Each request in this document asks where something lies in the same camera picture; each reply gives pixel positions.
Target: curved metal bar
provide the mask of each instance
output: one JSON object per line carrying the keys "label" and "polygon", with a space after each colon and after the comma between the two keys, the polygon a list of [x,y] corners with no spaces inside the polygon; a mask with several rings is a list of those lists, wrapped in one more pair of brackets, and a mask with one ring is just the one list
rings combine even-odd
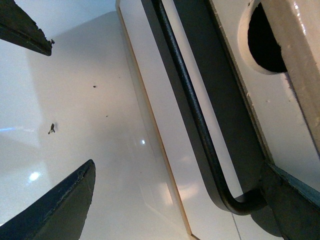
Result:
{"label": "curved metal bar", "polygon": [[250,213],[263,208],[267,205],[267,202],[259,189],[250,190],[242,196],[237,197],[237,199],[232,196],[164,5],[161,0],[151,0],[151,2],[181,81],[184,94],[187,98],[188,106],[191,110],[221,201],[228,211],[236,215],[249,215]]}

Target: black metal rail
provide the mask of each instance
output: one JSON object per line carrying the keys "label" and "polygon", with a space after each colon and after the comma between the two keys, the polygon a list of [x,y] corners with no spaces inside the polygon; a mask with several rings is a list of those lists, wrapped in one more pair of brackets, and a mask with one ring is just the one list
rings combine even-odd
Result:
{"label": "black metal rail", "polygon": [[184,94],[187,98],[197,132],[200,136],[212,177],[214,179],[219,197],[224,204],[224,209],[236,215],[249,215],[267,205],[260,189],[253,189],[235,199],[226,182],[214,144],[196,96],[190,75],[179,49],[177,40],[170,25],[167,13],[161,0],[151,0],[158,18],[170,55],[177,70]]}

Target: circular hole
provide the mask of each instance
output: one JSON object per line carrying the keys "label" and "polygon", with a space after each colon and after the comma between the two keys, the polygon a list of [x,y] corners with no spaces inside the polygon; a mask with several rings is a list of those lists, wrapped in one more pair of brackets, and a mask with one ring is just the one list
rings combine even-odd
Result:
{"label": "circular hole", "polygon": [[253,11],[247,33],[250,53],[259,66],[270,72],[287,72],[281,56],[281,48],[271,30],[261,3]]}

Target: white glossy surface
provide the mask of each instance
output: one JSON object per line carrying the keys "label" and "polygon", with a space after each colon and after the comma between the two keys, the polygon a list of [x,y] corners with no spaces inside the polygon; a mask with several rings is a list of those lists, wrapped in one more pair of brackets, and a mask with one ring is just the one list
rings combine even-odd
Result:
{"label": "white glossy surface", "polygon": [[93,159],[81,240],[189,239],[114,1],[16,3],[55,44],[0,41],[0,224]]}
{"label": "white glossy surface", "polygon": [[232,214],[207,193],[142,3],[121,0],[120,10],[192,234],[201,240],[240,239]]}

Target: dark panel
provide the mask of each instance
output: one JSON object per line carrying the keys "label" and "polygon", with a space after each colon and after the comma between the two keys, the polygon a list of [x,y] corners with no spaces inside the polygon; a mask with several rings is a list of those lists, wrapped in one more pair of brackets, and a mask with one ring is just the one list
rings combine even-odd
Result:
{"label": "dark panel", "polygon": [[14,0],[0,0],[0,39],[51,55],[52,42]]}
{"label": "dark panel", "polygon": [[320,192],[270,164],[262,171],[262,192],[284,239],[320,239]]}
{"label": "dark panel", "polygon": [[0,227],[1,240],[78,240],[92,202],[96,167],[87,161]]}
{"label": "dark panel", "polygon": [[244,192],[259,184],[265,159],[212,15],[203,0],[174,0]]}

